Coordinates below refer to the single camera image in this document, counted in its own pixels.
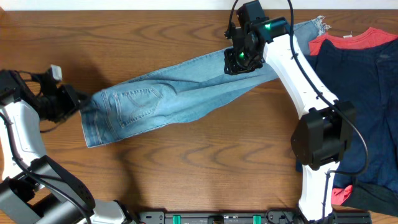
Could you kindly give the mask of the light blue denim jeans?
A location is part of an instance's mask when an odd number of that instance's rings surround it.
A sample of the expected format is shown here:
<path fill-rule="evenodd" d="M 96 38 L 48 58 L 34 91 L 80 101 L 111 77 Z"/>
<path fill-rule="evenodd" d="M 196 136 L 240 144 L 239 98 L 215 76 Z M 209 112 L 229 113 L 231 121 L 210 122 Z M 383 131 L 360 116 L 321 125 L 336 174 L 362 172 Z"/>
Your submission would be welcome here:
<path fill-rule="evenodd" d="M 92 96 L 80 111 L 86 145 L 111 144 L 198 120 L 276 78 L 268 64 L 251 73 L 225 74 L 223 50 L 147 73 Z"/>

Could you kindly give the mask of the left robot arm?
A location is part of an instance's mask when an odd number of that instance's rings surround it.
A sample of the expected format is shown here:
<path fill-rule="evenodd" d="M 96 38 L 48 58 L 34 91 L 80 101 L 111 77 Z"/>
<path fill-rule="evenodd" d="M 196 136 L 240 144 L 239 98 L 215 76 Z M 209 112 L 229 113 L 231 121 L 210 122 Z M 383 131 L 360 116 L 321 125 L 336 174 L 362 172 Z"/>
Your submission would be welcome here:
<path fill-rule="evenodd" d="M 87 186 L 47 155 L 40 122 L 62 124 L 89 95 L 63 85 L 62 69 L 22 78 L 1 70 L 1 211 L 15 223 L 137 223 L 117 200 L 96 200 Z"/>

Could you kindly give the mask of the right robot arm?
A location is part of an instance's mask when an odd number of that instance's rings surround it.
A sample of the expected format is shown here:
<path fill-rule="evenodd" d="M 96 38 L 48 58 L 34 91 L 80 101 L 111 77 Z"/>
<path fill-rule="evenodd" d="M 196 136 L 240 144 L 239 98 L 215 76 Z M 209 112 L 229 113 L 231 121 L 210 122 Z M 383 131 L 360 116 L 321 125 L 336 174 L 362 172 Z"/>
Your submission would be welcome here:
<path fill-rule="evenodd" d="M 332 222 L 333 179 L 351 144 L 355 108 L 322 83 L 284 17 L 240 16 L 238 21 L 224 33 L 233 43 L 224 52 L 224 70 L 240 75 L 269 66 L 276 72 L 298 114 L 290 143 L 302 164 L 300 214 L 308 223 Z"/>

